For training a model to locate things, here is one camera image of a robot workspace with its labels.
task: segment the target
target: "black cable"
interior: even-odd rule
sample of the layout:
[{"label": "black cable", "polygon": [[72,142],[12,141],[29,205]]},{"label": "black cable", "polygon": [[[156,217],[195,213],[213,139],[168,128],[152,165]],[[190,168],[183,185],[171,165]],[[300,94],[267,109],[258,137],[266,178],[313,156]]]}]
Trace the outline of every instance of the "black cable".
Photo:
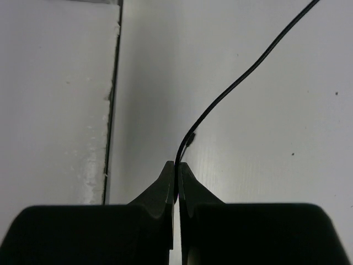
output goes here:
[{"label": "black cable", "polygon": [[280,42],[280,40],[294,27],[295,24],[301,20],[302,17],[306,13],[310,11],[320,0],[312,0],[300,13],[297,15],[289,24],[288,26],[276,37],[276,39],[271,43],[271,45],[266,49],[266,51],[258,58],[258,60],[245,72],[243,73],[234,83],[232,83],[225,91],[222,92],[212,103],[207,107],[207,109],[201,114],[201,116],[197,119],[197,121],[193,124],[190,128],[188,133],[184,136],[178,152],[176,153],[175,158],[175,186],[176,192],[178,191],[178,166],[181,161],[181,155],[183,153],[184,146],[186,145],[190,136],[194,133],[196,128],[201,124],[201,122],[207,117],[207,115],[213,110],[213,108],[223,99],[226,95],[228,95],[233,89],[237,87],[244,79],[246,79],[264,60],[265,58],[271,53],[274,47]]}]

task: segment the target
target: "black wire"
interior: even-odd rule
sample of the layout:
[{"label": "black wire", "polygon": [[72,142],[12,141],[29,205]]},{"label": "black wire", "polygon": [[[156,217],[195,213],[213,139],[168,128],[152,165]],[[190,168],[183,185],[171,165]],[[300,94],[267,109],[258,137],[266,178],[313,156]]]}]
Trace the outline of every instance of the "black wire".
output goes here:
[{"label": "black wire", "polygon": [[190,136],[194,133],[196,128],[201,124],[201,122],[207,117],[207,115],[213,110],[213,108],[223,99],[226,95],[228,95],[233,89],[237,87],[244,79],[246,79],[264,60],[265,58],[271,53],[274,47],[280,42],[280,40],[294,27],[295,24],[301,20],[302,17],[306,13],[310,11],[320,0],[312,0],[300,13],[297,15],[289,24],[288,26],[276,37],[276,39],[271,43],[271,45],[266,49],[266,51],[258,58],[258,60],[245,72],[243,73],[234,83],[232,83],[225,91],[222,92],[212,103],[207,107],[207,109],[201,114],[201,116],[197,119],[197,121],[193,124],[190,128],[188,133],[184,136],[178,152],[176,153],[175,158],[175,185],[174,188],[176,189],[175,196],[178,193],[178,167],[181,161],[181,155]]}]

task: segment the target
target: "white panel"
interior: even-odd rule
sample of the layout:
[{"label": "white panel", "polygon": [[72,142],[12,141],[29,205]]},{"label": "white panel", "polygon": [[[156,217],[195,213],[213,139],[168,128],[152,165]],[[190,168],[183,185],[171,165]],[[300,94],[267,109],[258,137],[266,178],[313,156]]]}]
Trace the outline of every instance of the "white panel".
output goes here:
[{"label": "white panel", "polygon": [[[124,1],[111,203],[158,177],[193,122],[308,2]],[[350,0],[320,1],[213,110],[185,156],[226,202],[320,205],[351,258],[352,10]]]},{"label": "white panel", "polygon": [[118,6],[0,1],[0,239],[35,204],[100,204]]}]

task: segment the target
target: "cable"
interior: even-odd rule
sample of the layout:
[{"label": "cable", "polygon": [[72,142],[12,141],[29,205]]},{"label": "cable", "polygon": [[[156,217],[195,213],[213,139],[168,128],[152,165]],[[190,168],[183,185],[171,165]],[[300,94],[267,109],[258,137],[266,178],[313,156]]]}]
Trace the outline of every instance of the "cable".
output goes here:
[{"label": "cable", "polygon": [[175,186],[176,192],[178,191],[178,167],[181,161],[181,156],[183,153],[184,146],[186,145],[190,136],[194,133],[197,127],[201,124],[201,122],[207,117],[207,115],[213,110],[213,108],[228,95],[233,89],[237,87],[244,79],[246,79],[265,59],[266,57],[272,52],[274,47],[281,41],[281,39],[294,27],[295,24],[299,22],[299,20],[304,17],[306,13],[310,11],[320,0],[312,0],[289,24],[288,26],[276,37],[276,39],[271,43],[271,45],[266,49],[266,51],[258,58],[258,60],[245,72],[243,73],[234,83],[232,83],[225,91],[222,92],[212,103],[207,107],[207,109],[201,114],[201,116],[197,119],[197,121],[193,124],[190,128],[188,133],[184,136],[178,152],[176,153],[175,158]]}]

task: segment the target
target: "black object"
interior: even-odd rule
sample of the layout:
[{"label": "black object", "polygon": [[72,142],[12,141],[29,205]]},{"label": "black object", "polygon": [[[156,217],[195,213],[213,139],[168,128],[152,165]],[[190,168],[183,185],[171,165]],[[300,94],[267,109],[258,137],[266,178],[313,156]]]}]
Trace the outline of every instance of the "black object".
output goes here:
[{"label": "black object", "polygon": [[[225,204],[179,165],[183,264],[349,264],[310,204]],[[0,264],[168,264],[174,163],[127,205],[35,206],[12,223]]]}]

